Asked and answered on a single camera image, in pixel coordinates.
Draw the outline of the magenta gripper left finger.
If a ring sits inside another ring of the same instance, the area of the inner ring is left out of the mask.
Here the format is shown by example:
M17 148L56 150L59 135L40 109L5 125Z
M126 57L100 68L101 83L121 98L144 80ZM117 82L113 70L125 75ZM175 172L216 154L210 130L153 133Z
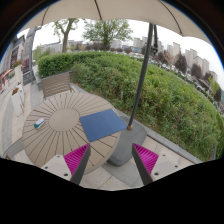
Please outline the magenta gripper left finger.
M55 155L42 169L79 185L90 155L90 144L86 144L65 156Z

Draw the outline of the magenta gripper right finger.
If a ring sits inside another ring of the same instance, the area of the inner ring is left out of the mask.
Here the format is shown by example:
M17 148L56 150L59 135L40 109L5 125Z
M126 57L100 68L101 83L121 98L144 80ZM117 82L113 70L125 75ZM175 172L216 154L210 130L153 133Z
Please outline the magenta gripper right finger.
M132 155L143 185L174 173L180 166L166 159L161 159L155 152L138 144L132 144Z

